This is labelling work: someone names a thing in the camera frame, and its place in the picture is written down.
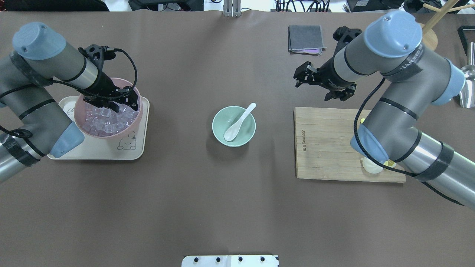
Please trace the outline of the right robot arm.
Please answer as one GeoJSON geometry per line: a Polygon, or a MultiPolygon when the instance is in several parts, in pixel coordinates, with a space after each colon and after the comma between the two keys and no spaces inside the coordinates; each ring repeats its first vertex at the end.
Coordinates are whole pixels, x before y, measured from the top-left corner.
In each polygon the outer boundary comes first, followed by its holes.
{"type": "Polygon", "coordinates": [[[326,100],[350,98],[356,82],[376,72],[390,84],[360,125],[357,112],[351,146],[383,167],[391,160],[401,166],[392,171],[413,177],[447,200],[474,209],[474,162],[415,127],[429,105],[444,105],[467,87],[463,72],[449,59],[428,49],[421,26],[402,10],[384,14],[363,32],[352,29],[331,59],[320,68],[305,62],[295,70],[296,86],[308,83],[328,90],[326,100]]]}

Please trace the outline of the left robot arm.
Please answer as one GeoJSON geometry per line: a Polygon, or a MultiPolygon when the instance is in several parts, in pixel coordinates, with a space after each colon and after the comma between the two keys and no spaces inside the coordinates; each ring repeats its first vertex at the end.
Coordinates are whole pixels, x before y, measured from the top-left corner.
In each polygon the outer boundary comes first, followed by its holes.
{"type": "Polygon", "coordinates": [[[97,108],[120,111],[127,105],[141,107],[136,83],[117,86],[102,68],[115,58],[119,48],[92,44],[74,48],[42,22],[23,25],[12,39],[13,51],[1,59],[1,107],[10,108],[23,125],[1,128],[1,182],[47,154],[57,158],[84,141],[84,134],[58,103],[47,86],[59,83],[83,95],[97,108]]]}

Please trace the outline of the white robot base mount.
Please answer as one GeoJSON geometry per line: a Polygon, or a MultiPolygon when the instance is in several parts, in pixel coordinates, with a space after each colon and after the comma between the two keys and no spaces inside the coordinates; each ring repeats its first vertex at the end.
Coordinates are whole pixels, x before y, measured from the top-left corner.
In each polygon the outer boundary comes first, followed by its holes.
{"type": "Polygon", "coordinates": [[[185,256],[182,267],[278,267],[279,258],[275,255],[201,255],[185,256]]]}

